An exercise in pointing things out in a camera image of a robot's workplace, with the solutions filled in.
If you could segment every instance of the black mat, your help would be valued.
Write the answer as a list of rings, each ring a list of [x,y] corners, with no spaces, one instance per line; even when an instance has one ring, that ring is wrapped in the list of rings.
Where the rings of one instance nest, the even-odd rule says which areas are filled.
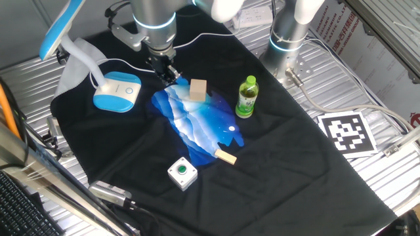
[[[175,45],[201,32],[229,33],[205,14],[178,16],[177,24]],[[135,53],[110,32],[89,41],[108,58],[148,68],[145,49]],[[216,160],[199,167],[198,179],[185,192],[167,175],[188,153],[168,120],[154,113],[150,98],[164,88],[154,75],[121,62],[101,65],[104,73],[125,71],[142,80],[127,113],[96,109],[88,79],[51,104],[89,182],[103,180],[130,191],[134,201],[159,216],[163,235],[371,235],[396,218],[235,37],[201,37],[179,49],[175,62],[185,78],[206,79],[232,109],[248,75],[260,85],[254,114],[236,118],[244,147],[222,147],[238,158],[236,164]]]

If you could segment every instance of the orange cable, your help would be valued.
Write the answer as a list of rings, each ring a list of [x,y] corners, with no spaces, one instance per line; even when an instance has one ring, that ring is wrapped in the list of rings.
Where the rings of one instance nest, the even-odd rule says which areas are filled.
[[[0,85],[0,105],[3,108],[3,113],[5,114],[5,119],[7,126],[9,127],[10,131],[18,138],[22,139],[19,134],[18,127],[16,126],[16,122],[14,121],[13,112],[9,101],[7,100],[5,91],[3,87]]]

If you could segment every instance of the bottle cap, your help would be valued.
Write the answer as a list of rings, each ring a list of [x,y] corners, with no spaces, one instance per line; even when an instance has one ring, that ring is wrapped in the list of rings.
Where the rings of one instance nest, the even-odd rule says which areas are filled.
[[[247,84],[248,85],[255,85],[255,82],[257,82],[257,79],[255,78],[255,76],[250,75],[247,77]]]

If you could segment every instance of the keyboard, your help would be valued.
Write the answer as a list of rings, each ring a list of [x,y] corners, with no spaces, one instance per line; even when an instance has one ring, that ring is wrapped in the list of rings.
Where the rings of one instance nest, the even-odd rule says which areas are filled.
[[[45,212],[33,203],[20,183],[0,171],[0,235],[60,236],[64,232]]]

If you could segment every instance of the green tea bottle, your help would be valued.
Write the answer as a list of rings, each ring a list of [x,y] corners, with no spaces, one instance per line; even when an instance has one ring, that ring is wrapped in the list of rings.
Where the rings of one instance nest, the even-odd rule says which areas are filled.
[[[236,105],[236,115],[240,118],[248,118],[254,112],[254,103],[258,95],[257,79],[250,75],[239,87],[239,100]]]

